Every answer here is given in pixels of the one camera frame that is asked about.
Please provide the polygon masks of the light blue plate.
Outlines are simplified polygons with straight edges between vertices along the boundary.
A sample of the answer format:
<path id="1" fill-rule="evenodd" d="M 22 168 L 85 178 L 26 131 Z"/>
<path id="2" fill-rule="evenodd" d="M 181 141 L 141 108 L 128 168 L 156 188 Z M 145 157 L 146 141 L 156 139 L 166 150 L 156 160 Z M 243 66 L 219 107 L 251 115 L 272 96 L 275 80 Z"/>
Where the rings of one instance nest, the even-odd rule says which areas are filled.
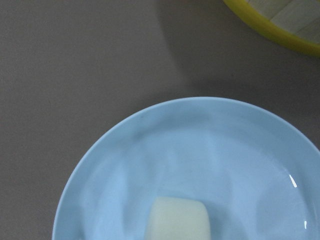
<path id="1" fill-rule="evenodd" d="M 54 240 L 141 240 L 160 196 L 202 202 L 214 240 L 317 240 L 320 152 L 255 105 L 189 97 L 107 131 L 62 192 Z"/>

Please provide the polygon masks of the yellow bamboo steamer basket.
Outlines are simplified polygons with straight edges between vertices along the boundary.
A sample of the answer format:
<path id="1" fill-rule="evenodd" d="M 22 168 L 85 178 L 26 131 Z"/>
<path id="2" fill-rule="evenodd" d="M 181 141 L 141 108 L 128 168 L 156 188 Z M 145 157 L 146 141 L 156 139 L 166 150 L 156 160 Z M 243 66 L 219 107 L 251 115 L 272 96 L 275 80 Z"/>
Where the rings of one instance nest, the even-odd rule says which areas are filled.
<path id="1" fill-rule="evenodd" d="M 290 50 L 320 56 L 318 0 L 225 0 L 244 23 Z"/>

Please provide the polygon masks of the white steamed bun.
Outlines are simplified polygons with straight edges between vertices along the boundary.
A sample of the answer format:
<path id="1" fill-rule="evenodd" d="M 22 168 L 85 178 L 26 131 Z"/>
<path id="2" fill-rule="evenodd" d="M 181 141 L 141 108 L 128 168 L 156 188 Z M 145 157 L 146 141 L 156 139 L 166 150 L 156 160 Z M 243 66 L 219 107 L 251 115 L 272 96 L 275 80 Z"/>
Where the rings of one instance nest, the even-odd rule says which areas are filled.
<path id="1" fill-rule="evenodd" d="M 145 240 L 210 240 L 205 205 L 196 200 L 158 197 L 152 204 Z"/>

